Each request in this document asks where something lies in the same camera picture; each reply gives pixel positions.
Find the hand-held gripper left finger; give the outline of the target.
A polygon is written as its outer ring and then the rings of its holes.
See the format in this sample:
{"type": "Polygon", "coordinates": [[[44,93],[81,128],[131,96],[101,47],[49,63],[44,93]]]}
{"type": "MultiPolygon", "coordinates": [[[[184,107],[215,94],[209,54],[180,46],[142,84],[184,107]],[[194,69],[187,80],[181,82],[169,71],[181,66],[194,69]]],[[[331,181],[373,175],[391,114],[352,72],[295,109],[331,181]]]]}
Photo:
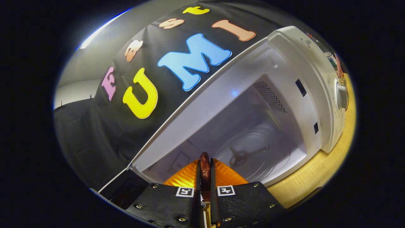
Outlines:
{"type": "Polygon", "coordinates": [[[126,209],[134,218],[158,228],[200,225],[200,161],[195,159],[164,183],[150,183],[126,209]]]}

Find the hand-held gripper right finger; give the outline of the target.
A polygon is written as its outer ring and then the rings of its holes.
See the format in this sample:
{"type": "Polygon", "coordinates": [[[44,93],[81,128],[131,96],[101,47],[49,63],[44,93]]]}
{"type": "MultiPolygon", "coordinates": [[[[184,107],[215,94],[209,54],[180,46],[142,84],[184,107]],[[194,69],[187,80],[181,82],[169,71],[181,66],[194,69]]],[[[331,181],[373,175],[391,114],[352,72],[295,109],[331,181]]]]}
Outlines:
{"type": "Polygon", "coordinates": [[[247,182],[211,159],[211,224],[217,228],[267,228],[286,208],[261,182],[247,182]]]}

